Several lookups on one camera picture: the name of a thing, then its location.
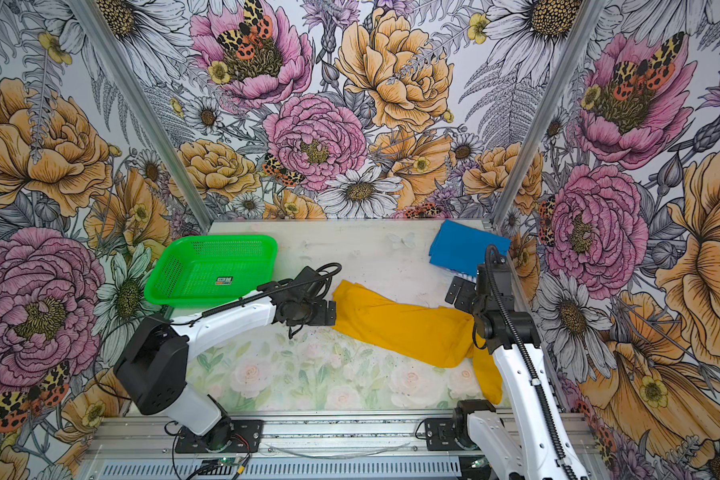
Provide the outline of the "yellow t-shirt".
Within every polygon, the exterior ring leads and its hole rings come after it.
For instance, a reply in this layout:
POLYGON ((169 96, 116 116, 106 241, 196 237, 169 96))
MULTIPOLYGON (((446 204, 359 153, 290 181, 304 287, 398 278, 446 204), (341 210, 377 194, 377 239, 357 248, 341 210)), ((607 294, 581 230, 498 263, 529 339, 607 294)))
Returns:
POLYGON ((501 375, 491 355, 474 345, 470 315, 443 306, 396 303, 347 281, 336 288, 333 300, 335 330, 404 357, 389 373, 395 406, 424 409, 446 401, 502 401, 501 375))

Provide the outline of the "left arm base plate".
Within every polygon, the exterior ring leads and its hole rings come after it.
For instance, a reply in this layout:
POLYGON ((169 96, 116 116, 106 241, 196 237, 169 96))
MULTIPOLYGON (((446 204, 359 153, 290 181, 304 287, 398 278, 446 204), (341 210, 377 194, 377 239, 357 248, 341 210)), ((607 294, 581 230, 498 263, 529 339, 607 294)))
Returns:
POLYGON ((256 453, 263 435, 262 420, 222 419, 200 436, 187 427, 178 434, 175 450, 179 454, 256 453))

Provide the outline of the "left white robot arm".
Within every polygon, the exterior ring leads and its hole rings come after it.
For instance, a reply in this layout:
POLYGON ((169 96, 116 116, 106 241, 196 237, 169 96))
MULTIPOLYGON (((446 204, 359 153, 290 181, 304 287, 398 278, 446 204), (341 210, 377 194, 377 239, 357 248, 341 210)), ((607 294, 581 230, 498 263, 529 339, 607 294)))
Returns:
POLYGON ((138 411, 163 415, 180 426, 179 435, 209 452, 221 452, 242 438, 217 400, 187 383, 189 363, 234 337, 283 324, 293 337, 306 326, 331 327, 336 303, 326 298, 337 262, 305 267, 294 279, 271 281, 232 302, 167 320, 144 319, 120 354, 113 371, 138 411))

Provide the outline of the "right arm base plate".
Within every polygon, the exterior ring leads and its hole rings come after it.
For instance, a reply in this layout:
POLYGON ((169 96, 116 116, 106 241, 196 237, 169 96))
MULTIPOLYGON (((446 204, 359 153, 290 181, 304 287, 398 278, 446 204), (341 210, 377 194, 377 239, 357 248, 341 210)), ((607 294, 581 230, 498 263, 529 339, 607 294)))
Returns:
POLYGON ((473 450, 473 444, 467 444, 457 435, 455 421, 446 418, 425 418, 420 428, 426 448, 433 452, 457 452, 473 450))

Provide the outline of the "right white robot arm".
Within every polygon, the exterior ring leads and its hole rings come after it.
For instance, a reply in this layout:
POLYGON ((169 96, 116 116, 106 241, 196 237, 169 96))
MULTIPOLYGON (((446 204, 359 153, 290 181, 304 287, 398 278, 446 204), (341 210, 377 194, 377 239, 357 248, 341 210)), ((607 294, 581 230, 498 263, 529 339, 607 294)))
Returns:
POLYGON ((482 453, 496 479, 588 479, 555 404, 537 327, 515 309, 512 277, 508 258, 490 245, 476 280, 454 278, 446 296, 472 316, 473 345, 496 365, 517 428, 511 434, 488 401, 461 401, 456 438, 482 453))

